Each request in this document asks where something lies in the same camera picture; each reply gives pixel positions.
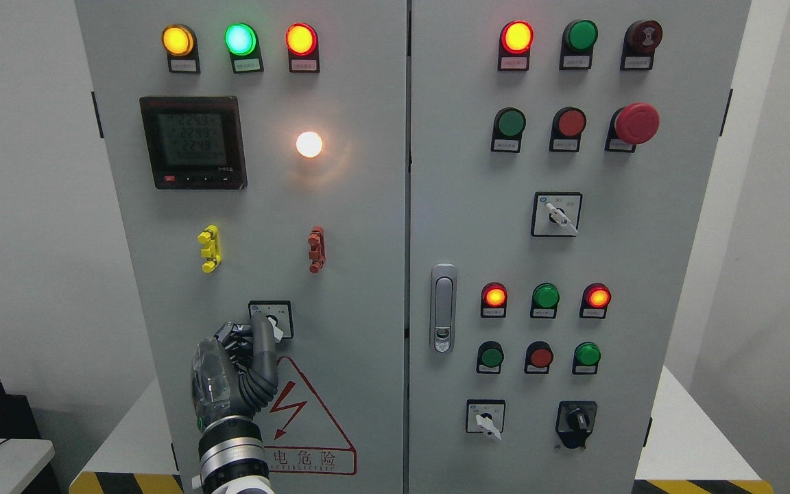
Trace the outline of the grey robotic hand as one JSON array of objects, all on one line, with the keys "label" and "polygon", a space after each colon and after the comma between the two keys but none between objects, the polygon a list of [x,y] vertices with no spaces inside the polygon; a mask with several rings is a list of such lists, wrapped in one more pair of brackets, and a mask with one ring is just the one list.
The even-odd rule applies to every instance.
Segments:
[{"label": "grey robotic hand", "polygon": [[191,390],[201,432],[228,416],[254,418],[270,403],[278,390],[280,338],[269,316],[253,313],[249,323],[226,322],[198,344]]}]

